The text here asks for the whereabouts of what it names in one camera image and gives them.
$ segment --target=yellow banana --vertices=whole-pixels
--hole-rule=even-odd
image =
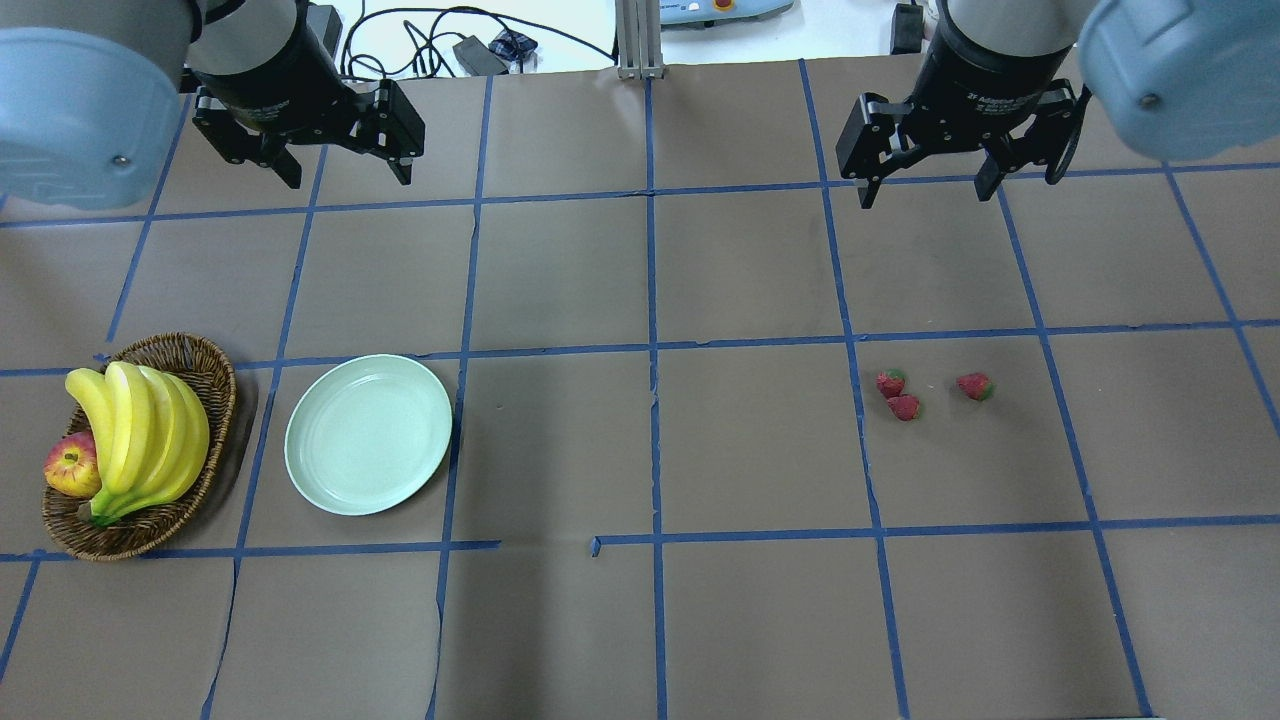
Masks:
[[[111,401],[106,392],[106,378],[102,373],[95,373],[88,368],[78,368],[67,374],[64,380],[67,392],[79,402],[88,416],[90,429],[93,432],[93,445],[97,446],[99,474],[106,468],[111,457],[111,438],[115,434],[115,418],[111,410]]]
[[[115,410],[115,434],[111,438],[111,464],[102,473],[102,489],[120,496],[138,482],[147,461],[155,427],[155,400],[146,378],[131,363],[106,366],[106,388]]]
[[[187,436],[180,445],[174,445],[175,461],[170,471],[155,478],[156,484],[148,484],[147,492],[131,493],[131,497],[111,503],[99,524],[114,523],[115,520],[152,505],[173,502],[183,496],[200,477],[205,468],[205,459],[209,456],[209,416],[205,406],[196,397],[195,391],[180,378],[164,373],[177,391],[180,404],[178,420],[186,425]]]
[[[168,373],[143,365],[138,365],[138,372],[142,373],[142,378],[147,382],[156,401],[155,439],[148,448],[148,457],[143,462],[138,482],[127,493],[113,496],[105,507],[97,507],[97,515],[105,518],[119,518],[114,514],[116,509],[164,487],[178,465],[180,448],[187,439],[191,425],[182,393],[174,384],[175,380]]]

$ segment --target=light green plate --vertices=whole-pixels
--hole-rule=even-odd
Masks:
[[[453,410],[431,370],[366,355],[325,373],[284,430],[293,487],[316,507],[367,515],[419,491],[449,446]]]

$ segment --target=apple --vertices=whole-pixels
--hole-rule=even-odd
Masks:
[[[60,493],[93,497],[102,488],[97,473],[97,446],[93,433],[78,432],[58,441],[45,459],[45,480]]]

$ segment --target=red strawberry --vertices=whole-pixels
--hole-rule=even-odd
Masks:
[[[960,386],[960,391],[982,402],[991,397],[996,392],[996,383],[991,382],[991,378],[986,373],[970,373],[956,378],[956,384]]]
[[[904,423],[920,416],[920,398],[914,395],[890,397],[887,402],[888,409],[893,411],[893,415]]]
[[[902,395],[904,388],[906,388],[906,375],[902,370],[890,369],[876,375],[876,389],[881,391],[886,400]]]

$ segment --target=woven basket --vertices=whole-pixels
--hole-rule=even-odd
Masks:
[[[173,373],[196,391],[209,415],[209,456],[205,466],[182,497],[131,512],[106,528],[77,518],[83,498],[45,488],[41,515],[45,529],[58,544],[81,560],[123,560],[143,553],[177,533],[191,520],[218,473],[218,462],[236,410],[236,373],[227,355],[212,342],[187,333],[166,333],[134,342],[111,360],[147,365]],[[67,434],[87,430],[88,419],[78,405]]]

